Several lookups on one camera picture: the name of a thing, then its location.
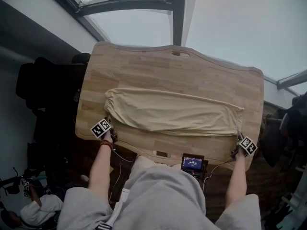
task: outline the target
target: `white shirt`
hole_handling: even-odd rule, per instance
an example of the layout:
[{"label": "white shirt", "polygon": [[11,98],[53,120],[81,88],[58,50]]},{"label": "white shirt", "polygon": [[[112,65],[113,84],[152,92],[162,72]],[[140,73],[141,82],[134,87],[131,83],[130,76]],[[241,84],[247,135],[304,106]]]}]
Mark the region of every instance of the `white shirt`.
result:
[{"label": "white shirt", "polygon": [[40,197],[42,207],[36,201],[26,205],[20,211],[22,220],[32,226],[40,226],[55,215],[55,211],[61,210],[62,200],[56,195],[43,195]]}]

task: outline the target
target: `yellow cloth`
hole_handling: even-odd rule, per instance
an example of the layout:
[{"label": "yellow cloth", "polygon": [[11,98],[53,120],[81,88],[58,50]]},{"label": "yellow cloth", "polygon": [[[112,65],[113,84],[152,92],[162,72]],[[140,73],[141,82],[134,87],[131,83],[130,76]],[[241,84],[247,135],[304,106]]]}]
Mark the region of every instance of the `yellow cloth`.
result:
[{"label": "yellow cloth", "polygon": [[202,97],[147,89],[111,89],[105,110],[131,127],[174,136],[231,136],[244,108]]}]

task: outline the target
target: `wooden table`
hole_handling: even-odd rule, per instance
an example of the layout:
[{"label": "wooden table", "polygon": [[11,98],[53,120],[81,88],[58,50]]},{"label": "wooden table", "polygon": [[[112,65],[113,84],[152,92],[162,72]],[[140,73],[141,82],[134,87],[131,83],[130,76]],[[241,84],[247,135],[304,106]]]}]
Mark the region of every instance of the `wooden table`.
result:
[{"label": "wooden table", "polygon": [[[123,47],[95,45],[81,90],[75,134],[93,140],[90,128],[107,116],[105,92],[113,88],[146,88],[184,93],[244,107],[241,132],[257,142],[263,109],[263,74],[179,46]],[[113,119],[119,146],[155,162],[181,163],[182,153],[204,155],[210,164],[230,159],[236,137],[176,137],[132,128]],[[154,155],[166,152],[168,158]],[[246,158],[248,169],[252,157]],[[223,165],[233,169],[233,163]]]}]

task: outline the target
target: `black hair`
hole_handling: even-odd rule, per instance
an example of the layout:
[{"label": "black hair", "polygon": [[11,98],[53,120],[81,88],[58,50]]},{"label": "black hair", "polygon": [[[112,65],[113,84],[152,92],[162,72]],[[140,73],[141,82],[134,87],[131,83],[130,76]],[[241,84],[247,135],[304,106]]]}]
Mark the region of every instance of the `black hair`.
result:
[{"label": "black hair", "polygon": [[14,228],[17,228],[19,226],[18,222],[13,220],[13,218],[10,216],[9,212],[6,209],[1,211],[1,218],[2,218],[3,222],[5,223],[5,225],[7,225],[9,228],[14,229]]}]

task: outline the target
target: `hand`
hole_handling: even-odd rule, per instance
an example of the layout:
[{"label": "hand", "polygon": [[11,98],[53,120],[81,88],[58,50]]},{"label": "hand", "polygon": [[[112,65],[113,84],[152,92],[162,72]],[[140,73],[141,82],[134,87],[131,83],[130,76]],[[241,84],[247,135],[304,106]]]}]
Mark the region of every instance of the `hand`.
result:
[{"label": "hand", "polygon": [[245,154],[243,148],[239,148],[238,153],[236,154],[236,160],[238,159],[245,159]]},{"label": "hand", "polygon": [[113,143],[112,137],[111,137],[111,132],[108,130],[103,138],[104,140],[107,140],[108,142]]}]

